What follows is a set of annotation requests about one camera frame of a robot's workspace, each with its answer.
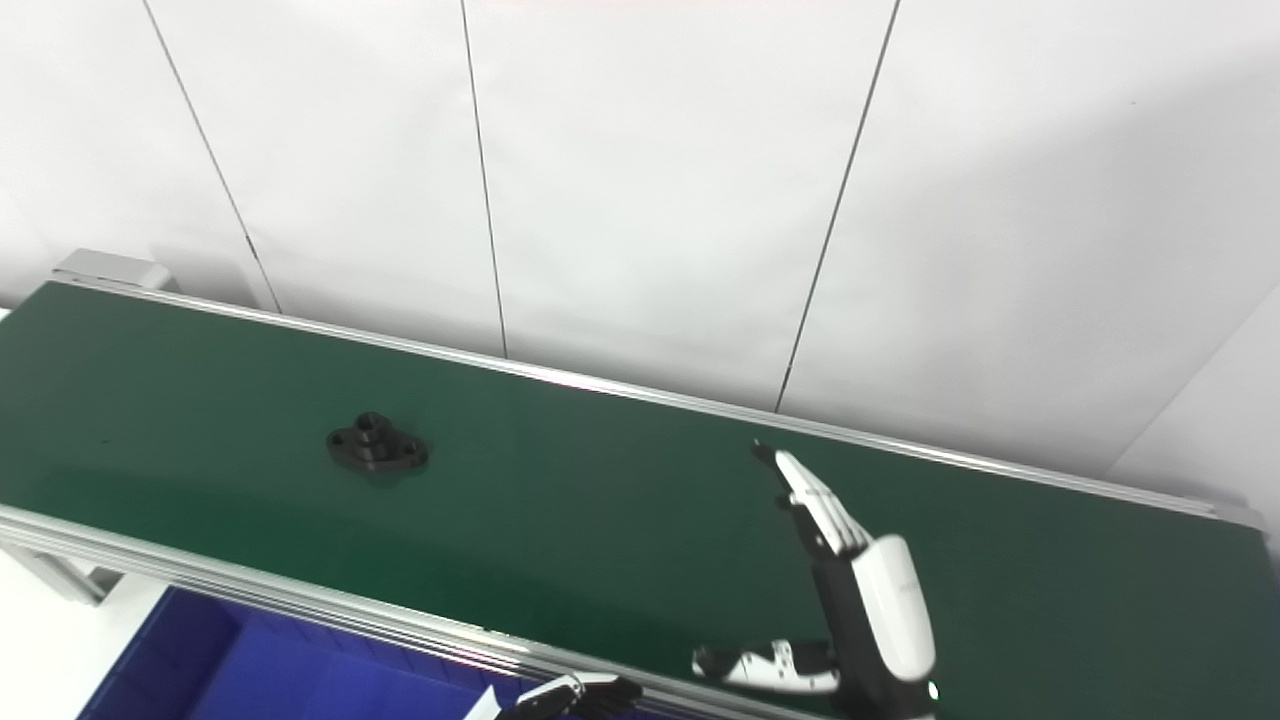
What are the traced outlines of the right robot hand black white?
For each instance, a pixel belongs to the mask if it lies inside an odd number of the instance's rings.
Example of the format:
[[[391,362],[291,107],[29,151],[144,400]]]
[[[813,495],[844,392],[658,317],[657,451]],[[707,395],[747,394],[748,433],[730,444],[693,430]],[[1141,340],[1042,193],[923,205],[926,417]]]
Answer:
[[[794,454],[756,441],[777,477],[777,505],[810,560],[829,637],[692,651],[695,676],[780,694],[826,697],[849,719],[934,719],[937,660],[925,596],[908,542],[873,536]]]

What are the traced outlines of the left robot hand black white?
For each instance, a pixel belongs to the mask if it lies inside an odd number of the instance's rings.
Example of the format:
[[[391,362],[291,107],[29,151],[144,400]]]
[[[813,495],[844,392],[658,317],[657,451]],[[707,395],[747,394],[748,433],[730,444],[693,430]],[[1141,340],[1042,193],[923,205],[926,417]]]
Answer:
[[[495,719],[617,719],[635,710],[644,688],[611,673],[573,673],[521,694]]]

